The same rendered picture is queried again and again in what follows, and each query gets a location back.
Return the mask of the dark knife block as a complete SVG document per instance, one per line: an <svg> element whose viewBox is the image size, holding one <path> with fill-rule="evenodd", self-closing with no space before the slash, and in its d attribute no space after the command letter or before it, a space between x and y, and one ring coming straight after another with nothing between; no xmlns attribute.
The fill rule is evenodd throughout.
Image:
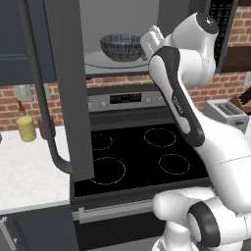
<svg viewBox="0 0 251 251"><path fill-rule="evenodd" d="M251 115L251 86L240 96L234 95L230 102L244 113Z"/></svg>

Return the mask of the black stove with hob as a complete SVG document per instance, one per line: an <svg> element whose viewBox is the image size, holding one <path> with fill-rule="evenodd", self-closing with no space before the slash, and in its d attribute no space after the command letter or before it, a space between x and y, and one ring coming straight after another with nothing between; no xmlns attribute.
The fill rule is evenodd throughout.
<svg viewBox="0 0 251 251"><path fill-rule="evenodd" d="M153 199L211 185L153 84L87 90L95 178L71 182L79 251L150 251L165 223L151 212L81 224L85 210Z"/></svg>

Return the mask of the silver toaster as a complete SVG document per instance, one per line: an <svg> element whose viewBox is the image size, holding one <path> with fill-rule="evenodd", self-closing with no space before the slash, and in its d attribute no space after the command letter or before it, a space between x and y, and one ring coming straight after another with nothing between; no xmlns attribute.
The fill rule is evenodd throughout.
<svg viewBox="0 0 251 251"><path fill-rule="evenodd" d="M204 115L223 124L234 126L243 133L246 132L249 123L249 116L226 99L206 101Z"/></svg>

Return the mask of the dark red jar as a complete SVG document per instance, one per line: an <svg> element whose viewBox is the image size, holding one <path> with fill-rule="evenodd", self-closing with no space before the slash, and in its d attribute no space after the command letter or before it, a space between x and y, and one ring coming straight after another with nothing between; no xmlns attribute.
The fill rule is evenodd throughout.
<svg viewBox="0 0 251 251"><path fill-rule="evenodd" d="M55 130L55 125L54 125L54 119L53 119L52 116L50 116L50 121L51 121L51 128L52 128L53 137L55 137L55 135L56 135L56 130ZM40 130L40 135L41 135L41 137L42 137L44 140L47 140L46 132L45 132L45 127L44 127L44 125L43 125L42 117L38 117L38 118L37 118L37 123L38 123L38 126L39 126L39 130Z"/></svg>

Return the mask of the dark blue wall cupboard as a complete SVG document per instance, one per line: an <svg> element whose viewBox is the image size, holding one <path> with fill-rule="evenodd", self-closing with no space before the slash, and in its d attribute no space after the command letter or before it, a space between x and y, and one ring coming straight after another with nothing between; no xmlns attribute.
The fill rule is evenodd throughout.
<svg viewBox="0 0 251 251"><path fill-rule="evenodd" d="M27 0L42 79L56 80L43 0ZM0 0L0 85L33 84L17 0Z"/></svg>

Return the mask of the brown bottle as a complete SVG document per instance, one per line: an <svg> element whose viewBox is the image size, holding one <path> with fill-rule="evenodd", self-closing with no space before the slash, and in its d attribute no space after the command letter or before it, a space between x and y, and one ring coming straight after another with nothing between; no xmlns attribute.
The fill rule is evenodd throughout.
<svg viewBox="0 0 251 251"><path fill-rule="evenodd" d="M26 111L21 101L19 101L18 117L25 117Z"/></svg>

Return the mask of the dark grey microwave door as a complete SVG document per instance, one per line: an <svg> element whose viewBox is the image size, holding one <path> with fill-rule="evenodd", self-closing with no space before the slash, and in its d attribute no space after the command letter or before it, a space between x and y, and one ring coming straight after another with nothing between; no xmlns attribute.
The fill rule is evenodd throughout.
<svg viewBox="0 0 251 251"><path fill-rule="evenodd" d="M79 0L45 0L74 181L94 177Z"/></svg>

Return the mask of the grey microwave oven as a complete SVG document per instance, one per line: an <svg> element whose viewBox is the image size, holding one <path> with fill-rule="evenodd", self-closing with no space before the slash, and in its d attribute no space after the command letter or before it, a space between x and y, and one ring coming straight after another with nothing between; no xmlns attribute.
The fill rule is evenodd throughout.
<svg viewBox="0 0 251 251"><path fill-rule="evenodd" d="M203 12L220 28L215 43L216 66L220 69L238 5L238 0L79 0L83 52L102 51L100 39L109 34L144 35L152 25L167 36L187 17ZM89 77L144 75L147 66L132 69L101 69L85 64Z"/></svg>

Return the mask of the yellow cup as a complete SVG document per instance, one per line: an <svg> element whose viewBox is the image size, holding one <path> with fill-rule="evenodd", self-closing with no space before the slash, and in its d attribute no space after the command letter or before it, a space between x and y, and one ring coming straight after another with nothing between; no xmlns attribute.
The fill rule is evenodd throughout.
<svg viewBox="0 0 251 251"><path fill-rule="evenodd" d="M36 131L33 123L33 117L25 116L17 119L16 124L22 141L31 142L36 138Z"/></svg>

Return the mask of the dark patterned bowl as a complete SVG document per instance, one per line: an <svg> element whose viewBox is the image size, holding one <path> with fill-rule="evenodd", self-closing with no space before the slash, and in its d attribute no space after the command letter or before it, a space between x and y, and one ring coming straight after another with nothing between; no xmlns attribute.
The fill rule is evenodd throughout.
<svg viewBox="0 0 251 251"><path fill-rule="evenodd" d="M133 34L109 34L100 39L103 53L115 62L134 62L144 55L140 36Z"/></svg>

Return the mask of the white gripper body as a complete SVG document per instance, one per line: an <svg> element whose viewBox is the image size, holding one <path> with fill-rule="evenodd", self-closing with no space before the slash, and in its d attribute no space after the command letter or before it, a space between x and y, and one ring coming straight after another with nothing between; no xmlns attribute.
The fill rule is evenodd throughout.
<svg viewBox="0 0 251 251"><path fill-rule="evenodd" d="M147 59L150 59L160 48L164 36L160 29L152 25L149 31L140 38L140 44Z"/></svg>

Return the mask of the dark grey base cupboard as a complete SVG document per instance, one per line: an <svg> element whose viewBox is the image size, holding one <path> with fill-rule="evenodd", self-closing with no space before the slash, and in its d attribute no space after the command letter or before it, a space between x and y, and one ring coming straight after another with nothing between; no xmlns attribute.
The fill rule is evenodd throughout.
<svg viewBox="0 0 251 251"><path fill-rule="evenodd" d="M79 251L71 207L0 213L0 251Z"/></svg>

